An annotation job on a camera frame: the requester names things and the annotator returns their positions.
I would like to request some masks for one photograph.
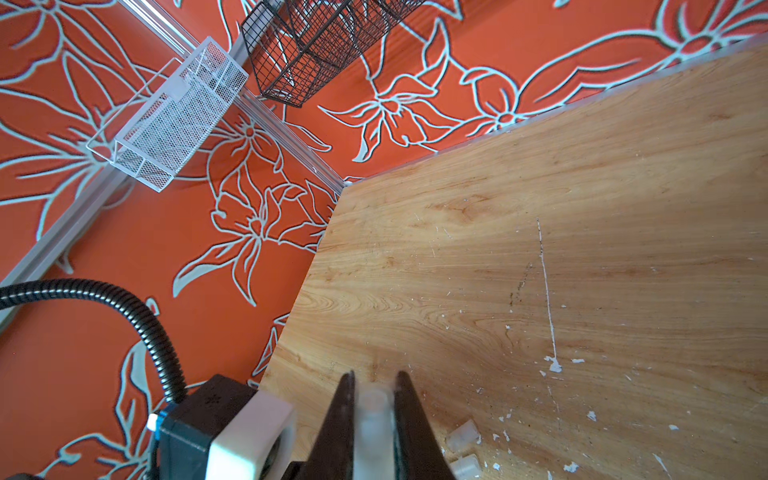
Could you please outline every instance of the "orange wallpaper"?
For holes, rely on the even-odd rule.
[[[171,57],[117,2],[0,0],[5,276],[104,166],[84,147]],[[258,381],[336,203],[231,108],[161,194],[132,182],[48,274],[121,285],[160,314],[189,383]],[[71,300],[0,336],[0,478],[138,478],[160,383],[117,313]]]
[[[222,39],[253,4],[176,2],[161,0]],[[767,29],[762,0],[432,0],[302,108],[277,109],[355,180]]]

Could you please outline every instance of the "wood grain surface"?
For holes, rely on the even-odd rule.
[[[766,78],[744,51],[346,189],[262,383],[295,457],[343,372],[403,369],[483,478],[768,478]]]

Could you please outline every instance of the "wall-mounted basket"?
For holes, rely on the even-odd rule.
[[[262,0],[240,25],[261,95],[301,105],[424,0]]]
[[[166,67],[109,121],[128,105],[138,103],[139,94],[149,91],[149,84]],[[208,138],[247,79],[243,68],[212,38],[207,38],[115,135],[107,160],[142,184],[158,192],[163,190]],[[105,156],[91,145],[106,127],[102,126],[88,142],[88,148],[100,157]]]

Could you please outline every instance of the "transparent plastic piece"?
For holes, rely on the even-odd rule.
[[[461,450],[467,448],[467,445],[475,443],[480,438],[480,432],[475,423],[469,419],[467,422],[458,427],[445,437],[445,446],[451,452],[459,453]]]
[[[392,389],[357,384],[353,480],[395,479],[395,415]]]
[[[456,477],[456,480],[472,480],[480,478],[480,475],[482,475],[480,462],[478,462],[478,457],[474,453],[467,457],[459,457],[458,460],[451,463],[450,467],[451,473]]]

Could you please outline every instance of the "black wire basket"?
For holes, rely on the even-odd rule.
[[[301,107],[424,0],[262,0],[240,24],[261,95]]]

